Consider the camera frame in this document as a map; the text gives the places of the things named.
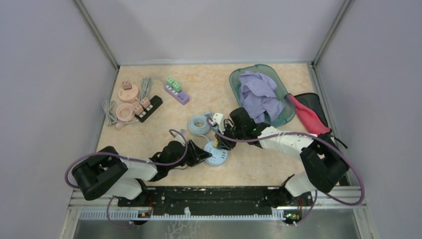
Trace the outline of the blue round power socket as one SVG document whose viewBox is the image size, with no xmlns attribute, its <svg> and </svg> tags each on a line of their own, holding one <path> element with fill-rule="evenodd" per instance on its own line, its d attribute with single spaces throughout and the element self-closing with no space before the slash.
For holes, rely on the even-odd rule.
<svg viewBox="0 0 422 239">
<path fill-rule="evenodd" d="M 214 147 L 213 141 L 210 141 L 205 145 L 204 151 L 211 154 L 210 157 L 205 159 L 205 162 L 211 166 L 221 166 L 228 158 L 228 150 L 217 149 Z"/>
</svg>

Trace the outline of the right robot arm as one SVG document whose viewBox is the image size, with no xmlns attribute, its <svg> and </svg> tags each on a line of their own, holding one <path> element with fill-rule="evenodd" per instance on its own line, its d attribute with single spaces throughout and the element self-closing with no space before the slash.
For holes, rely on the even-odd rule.
<svg viewBox="0 0 422 239">
<path fill-rule="evenodd" d="M 256 123 L 244 108 L 233 110 L 229 118 L 215 113 L 207 122 L 227 150 L 245 142 L 302 162 L 304 171 L 290 176 L 281 185 L 280 198 L 286 205 L 293 205 L 300 195 L 314 190 L 329 193 L 349 170 L 328 133 L 282 131 L 268 123 Z"/>
</svg>

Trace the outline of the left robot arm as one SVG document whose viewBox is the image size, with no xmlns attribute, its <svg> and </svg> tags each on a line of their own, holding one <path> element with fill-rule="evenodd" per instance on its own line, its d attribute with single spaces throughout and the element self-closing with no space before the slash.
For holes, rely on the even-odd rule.
<svg viewBox="0 0 422 239">
<path fill-rule="evenodd" d="M 149 200 L 149 192 L 144 189 L 145 182 L 159 181 L 174 168 L 194 167 L 210 157 L 210 152 L 201 149 L 192 140 L 187 143 L 173 140 L 162 151 L 142 161 L 125 160 L 118 156 L 114 147 L 107 146 L 95 156 L 76 164 L 71 174 L 87 201 L 111 195 L 143 206 Z"/>
</svg>

